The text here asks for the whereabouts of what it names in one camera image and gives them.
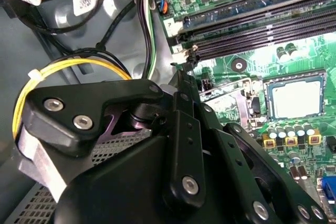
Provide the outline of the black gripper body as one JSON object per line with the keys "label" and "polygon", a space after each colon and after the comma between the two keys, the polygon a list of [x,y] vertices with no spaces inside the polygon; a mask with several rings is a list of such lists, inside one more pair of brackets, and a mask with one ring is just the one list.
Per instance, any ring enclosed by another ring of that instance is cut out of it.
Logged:
{"label": "black gripper body", "polygon": [[171,192],[170,139],[151,136],[77,176],[62,193],[54,223],[228,223],[229,213],[215,187],[214,155],[203,155],[202,204]]}

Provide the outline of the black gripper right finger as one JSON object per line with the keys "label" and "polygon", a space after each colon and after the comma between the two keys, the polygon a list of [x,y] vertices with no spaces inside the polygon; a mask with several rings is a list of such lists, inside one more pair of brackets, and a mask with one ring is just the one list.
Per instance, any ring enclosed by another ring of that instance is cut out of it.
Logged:
{"label": "black gripper right finger", "polygon": [[316,203],[238,124],[221,125],[191,90],[205,148],[206,199],[191,223],[327,223]]}

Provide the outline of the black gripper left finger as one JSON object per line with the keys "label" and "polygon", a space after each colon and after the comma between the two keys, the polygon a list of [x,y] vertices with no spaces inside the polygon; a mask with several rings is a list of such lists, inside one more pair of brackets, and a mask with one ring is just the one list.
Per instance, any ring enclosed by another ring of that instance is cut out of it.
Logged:
{"label": "black gripper left finger", "polygon": [[24,103],[16,146],[20,171],[58,204],[80,174],[151,136],[167,136],[171,192],[185,205],[205,201],[200,121],[191,78],[177,71],[166,87],[135,79],[38,88]]}

